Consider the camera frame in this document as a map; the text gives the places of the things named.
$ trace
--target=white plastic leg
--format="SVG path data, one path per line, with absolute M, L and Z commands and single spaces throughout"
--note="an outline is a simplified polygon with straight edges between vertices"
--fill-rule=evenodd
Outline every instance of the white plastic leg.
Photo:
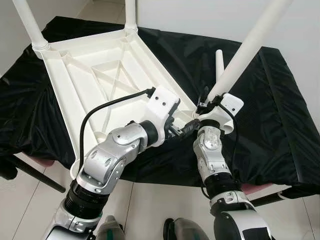
M 219 81 L 219 78 L 225 71 L 224 56 L 222 50 L 215 52 L 215 81 Z
M 22 20 L 22 23 L 29 34 L 34 52 L 38 58 L 42 58 L 39 51 L 49 49 L 49 43 L 42 35 L 40 28 L 33 16 L 26 0 L 12 0 L 13 4 Z
M 216 95 L 229 92 L 251 60 L 262 47 L 264 39 L 276 25 L 293 0 L 272 0 L 249 32 L 238 51 L 226 67 L 219 81 L 210 91 L 207 102 Z
M 138 31 L 136 23 L 136 0 L 125 0 L 125 25 L 124 30 L 127 34 Z

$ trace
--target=tiled floor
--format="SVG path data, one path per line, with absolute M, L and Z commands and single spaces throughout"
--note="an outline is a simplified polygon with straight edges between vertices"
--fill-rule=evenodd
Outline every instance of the tiled floor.
M 94 0 L 78 16 L 85 20 L 125 23 L 124 0 Z M 39 171 L 66 186 L 70 177 L 59 163 L 44 169 L 21 156 Z M 273 185 L 249 195 L 258 198 L 284 189 Z M 0 178 L 0 239 L 40 240 L 60 201 L 59 193 L 19 171 L 12 181 Z M 261 206 L 277 240 L 320 240 L 320 196 L 310 196 Z M 103 210 L 125 227 L 127 240 L 161 240 L 166 218 L 184 217 L 197 222 L 211 240 L 213 217 L 199 188 L 119 181 Z

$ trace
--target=metal rod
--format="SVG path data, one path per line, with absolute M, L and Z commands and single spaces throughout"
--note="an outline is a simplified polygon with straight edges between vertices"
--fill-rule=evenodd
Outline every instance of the metal rod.
M 212 101 L 216 95 L 230 91 L 292 1 L 272 0 L 210 91 L 207 102 Z
M 44 184 L 52 187 L 53 189 L 59 191 L 60 193 L 64 193 L 66 191 L 66 189 L 63 186 L 53 181 L 51 178 L 47 177 L 46 175 L 42 174 L 38 170 L 34 169 L 32 166 L 28 165 L 27 163 L 22 161 L 20 158 L 13 155 L 13 157 L 8 157 L 6 160 L 14 164 L 18 169 L 40 180 Z
M 279 196 L 278 192 L 276 192 L 276 193 L 272 193 L 267 196 L 263 196 L 263 197 L 251 200 L 250 202 L 252 203 L 253 206 L 258 207 L 258 206 L 262 206 L 262 205 L 266 205 L 266 204 L 279 202 L 282 200 L 284 200 L 284 199 Z

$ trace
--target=floor tile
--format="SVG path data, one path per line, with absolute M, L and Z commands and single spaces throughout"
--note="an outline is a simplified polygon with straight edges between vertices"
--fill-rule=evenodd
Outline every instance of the floor tile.
M 66 189 L 69 188 L 71 182 L 69 170 L 65 169 L 59 162 L 56 161 L 53 166 L 48 167 L 44 174 Z M 14 236 L 14 240 L 42 239 L 57 207 L 65 196 L 66 193 L 60 193 L 40 182 Z
M 320 240 L 320 195 L 303 198 L 315 240 Z
M 116 23 L 123 6 L 122 4 L 107 1 L 89 2 L 78 15 L 78 18 L 90 21 Z
M 275 239 L 313 240 L 312 229 L 302 198 L 286 199 L 256 208 Z
M 123 6 L 122 11 L 116 21 L 117 24 L 125 24 L 126 23 L 126 7 Z
M 44 167 L 21 153 L 17 154 L 17 157 L 40 172 L 45 170 Z M 38 183 L 37 179 L 21 170 L 18 170 L 17 177 L 13 180 L 5 180 L 0 177 L 1 240 L 11 240 L 14 236 Z
M 200 188 L 134 183 L 125 228 L 126 240 L 161 240 L 167 218 L 195 221 L 213 240 L 214 218 Z

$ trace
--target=white bracket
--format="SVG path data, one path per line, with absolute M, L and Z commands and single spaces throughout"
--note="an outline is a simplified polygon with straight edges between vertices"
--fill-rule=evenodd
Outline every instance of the white bracket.
M 229 93 L 223 95 L 221 105 L 224 106 L 233 116 L 235 116 L 239 110 L 243 107 L 244 102 Z M 220 128 L 224 130 L 225 134 L 229 134 L 234 130 L 234 125 L 232 118 L 219 106 L 216 106 L 212 111 L 198 116 L 200 121 L 206 119 L 212 119 L 220 124 Z
M 215 51 L 215 82 L 218 82 L 220 80 L 221 75 L 225 71 L 225 64 L 224 64 L 224 55 L 221 49 L 218 49 Z M 230 129 L 230 133 L 234 130 L 234 121 L 231 119 L 230 121 L 226 122 L 224 124 L 225 130 L 227 132 Z
M 172 116 L 173 109 L 180 103 L 179 97 L 174 95 L 163 86 L 158 86 L 148 101 L 142 121 L 149 120 L 153 123 L 158 133 L 158 140 L 152 144 L 153 147 L 158 147 L 164 143 L 165 124 L 167 119 Z

